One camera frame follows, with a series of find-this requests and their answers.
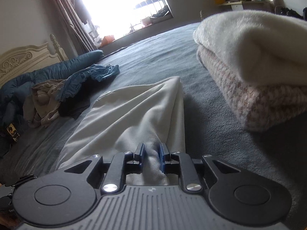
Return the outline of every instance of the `silver screw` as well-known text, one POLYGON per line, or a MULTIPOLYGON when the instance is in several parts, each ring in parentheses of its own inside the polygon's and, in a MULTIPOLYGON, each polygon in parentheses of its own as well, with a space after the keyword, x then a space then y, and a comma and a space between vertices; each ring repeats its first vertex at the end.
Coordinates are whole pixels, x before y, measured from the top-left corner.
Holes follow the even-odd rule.
POLYGON ((102 189, 106 192, 114 192, 118 189, 118 187, 115 184, 109 183, 104 185, 102 189))
POLYGON ((201 185, 199 185, 197 183, 191 183, 191 184, 187 185, 187 190, 189 190, 189 191, 199 191, 199 190, 201 190, 201 185))

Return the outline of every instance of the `bed sheet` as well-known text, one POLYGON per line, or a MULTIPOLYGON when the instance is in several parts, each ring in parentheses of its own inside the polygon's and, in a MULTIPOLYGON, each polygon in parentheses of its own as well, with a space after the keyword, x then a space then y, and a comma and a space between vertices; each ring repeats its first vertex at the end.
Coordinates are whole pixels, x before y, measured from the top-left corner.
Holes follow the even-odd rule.
MULTIPOLYGON (((293 206, 286 225, 307 226, 307 113, 264 133, 242 129, 209 72, 196 59, 197 45, 190 24, 133 44, 103 59, 118 64, 120 74, 108 83, 93 86, 91 103, 107 90, 151 84, 179 76, 184 90, 185 145, 192 158, 203 154, 247 168, 283 184, 293 206)), ((89 109, 77 119, 59 118, 47 129, 29 130, 0 160, 6 174, 43 175, 55 169, 56 159, 89 109)))

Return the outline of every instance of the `pink knitted blanket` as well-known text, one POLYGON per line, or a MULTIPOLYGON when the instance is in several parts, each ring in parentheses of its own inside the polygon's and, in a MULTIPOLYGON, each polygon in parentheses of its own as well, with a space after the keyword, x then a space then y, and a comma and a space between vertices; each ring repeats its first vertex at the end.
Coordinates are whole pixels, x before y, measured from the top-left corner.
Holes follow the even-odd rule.
POLYGON ((249 131, 265 131, 307 110, 307 86, 251 86, 207 48, 199 45, 199 61, 208 69, 231 110, 249 131))

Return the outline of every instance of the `blue garment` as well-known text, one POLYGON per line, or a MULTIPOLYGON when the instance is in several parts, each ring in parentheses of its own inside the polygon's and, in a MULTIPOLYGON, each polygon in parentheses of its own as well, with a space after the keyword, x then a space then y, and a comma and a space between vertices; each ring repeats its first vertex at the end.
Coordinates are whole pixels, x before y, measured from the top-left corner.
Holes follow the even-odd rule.
POLYGON ((64 86, 59 90, 56 100, 65 101, 66 98, 74 97, 81 89, 82 83, 88 78, 101 82, 119 73, 119 66, 102 66, 93 64, 71 75, 64 86))
POLYGON ((103 57, 103 52, 96 50, 9 80, 0 88, 0 126, 6 128, 13 122, 16 113, 22 111, 24 99, 31 94, 30 88, 33 85, 50 79, 67 79, 103 57))

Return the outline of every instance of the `white cloth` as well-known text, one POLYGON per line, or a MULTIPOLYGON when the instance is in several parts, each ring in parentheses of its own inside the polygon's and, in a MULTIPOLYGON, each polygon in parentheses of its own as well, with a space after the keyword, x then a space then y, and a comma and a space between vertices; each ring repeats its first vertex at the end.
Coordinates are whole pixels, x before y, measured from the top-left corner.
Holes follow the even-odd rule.
POLYGON ((159 143, 169 151, 185 152, 183 91, 179 77, 151 85, 136 85, 101 95, 68 139, 58 159, 62 168, 93 154, 110 161, 116 153, 135 152, 146 145, 141 175, 128 175, 127 184, 167 185, 160 169, 159 143))
POLYGON ((307 22, 261 11, 232 11, 203 20, 196 43, 249 85, 307 85, 307 22))

